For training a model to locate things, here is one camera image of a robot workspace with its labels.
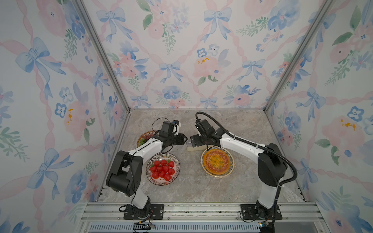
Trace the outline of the cream plastic wrap dispenser box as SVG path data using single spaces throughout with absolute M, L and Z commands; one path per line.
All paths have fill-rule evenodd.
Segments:
M 201 144 L 199 146 L 194 146 L 190 140 L 186 142 L 186 150 L 187 151 L 200 151 L 200 150 L 206 150 L 209 148 L 214 147 L 213 145 L 208 145 L 208 144 Z

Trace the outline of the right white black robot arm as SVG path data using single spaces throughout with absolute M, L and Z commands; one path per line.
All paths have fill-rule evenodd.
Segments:
M 237 152 L 257 164 L 261 190 L 256 202 L 257 218 L 271 219 L 275 223 L 278 214 L 278 199 L 284 184 L 296 180 L 295 166 L 285 158 L 277 145 L 251 142 L 226 130 L 216 119 L 204 112 L 195 114 L 198 134 L 191 136 L 193 147 L 206 145 Z

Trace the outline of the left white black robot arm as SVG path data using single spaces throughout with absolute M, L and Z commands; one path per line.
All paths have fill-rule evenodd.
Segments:
M 184 145 L 187 137 L 179 133 L 178 120 L 164 121 L 160 130 L 140 147 L 116 153 L 109 169 L 106 185 L 129 198 L 131 202 L 119 209 L 124 219 L 146 220 L 152 216 L 151 199 L 139 188 L 143 163 L 172 146 Z

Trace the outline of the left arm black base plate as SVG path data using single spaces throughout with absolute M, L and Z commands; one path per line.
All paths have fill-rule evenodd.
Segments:
M 123 211 L 125 220 L 162 220 L 164 215 L 164 204 L 147 204 L 143 209 L 138 209 L 127 204 Z

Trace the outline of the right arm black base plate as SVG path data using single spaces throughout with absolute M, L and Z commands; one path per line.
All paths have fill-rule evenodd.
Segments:
M 271 220 L 275 215 L 276 220 L 283 219 L 279 206 L 266 209 L 260 204 L 241 204 L 241 217 L 243 220 Z

